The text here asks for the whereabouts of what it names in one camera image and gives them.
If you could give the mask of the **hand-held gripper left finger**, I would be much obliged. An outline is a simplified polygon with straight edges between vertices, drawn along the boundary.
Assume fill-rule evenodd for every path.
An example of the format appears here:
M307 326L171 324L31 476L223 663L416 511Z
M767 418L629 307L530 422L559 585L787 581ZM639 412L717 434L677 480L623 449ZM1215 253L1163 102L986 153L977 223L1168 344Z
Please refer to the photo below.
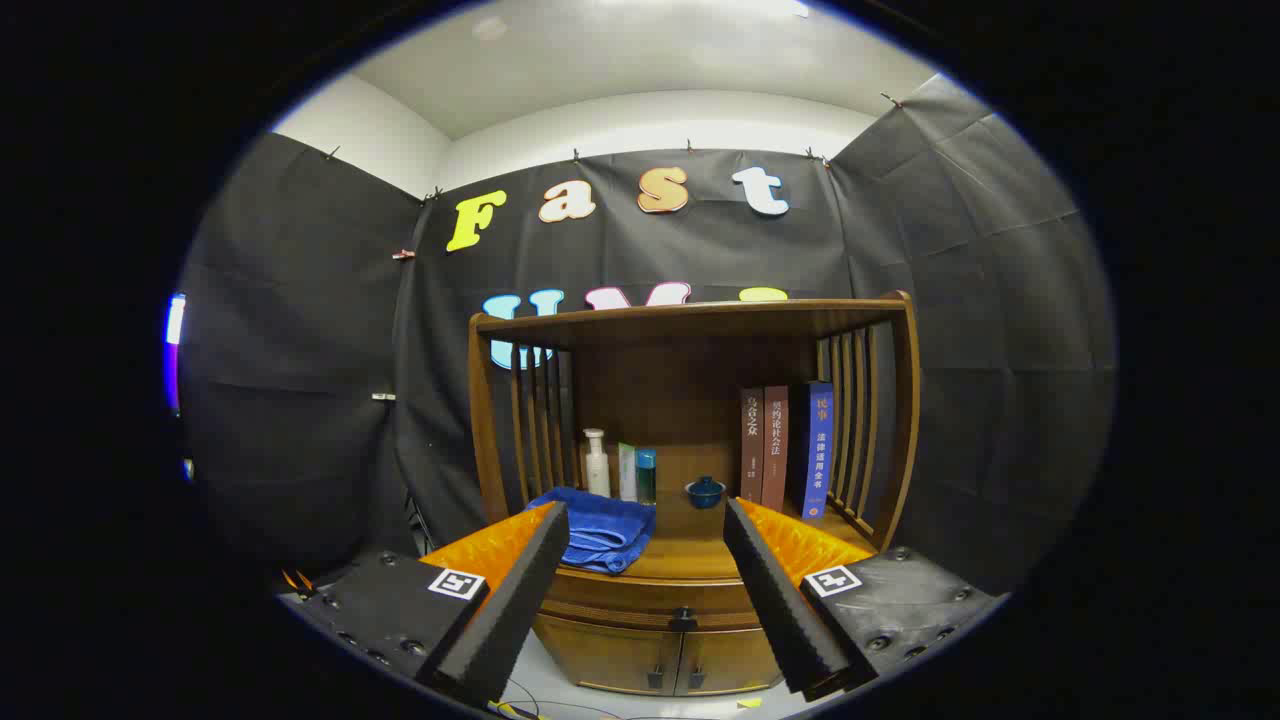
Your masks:
M489 707L507 687L568 539L568 509L553 501L422 557L366 553L289 610L370 667Z

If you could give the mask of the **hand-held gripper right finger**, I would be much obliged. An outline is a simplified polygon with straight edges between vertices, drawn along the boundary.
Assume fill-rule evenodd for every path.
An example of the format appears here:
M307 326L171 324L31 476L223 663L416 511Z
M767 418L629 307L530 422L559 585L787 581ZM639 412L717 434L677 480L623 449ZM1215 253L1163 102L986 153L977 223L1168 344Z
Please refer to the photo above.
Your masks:
M873 553L745 500L723 539L783 680L808 701L897 676L1001 609L918 550Z

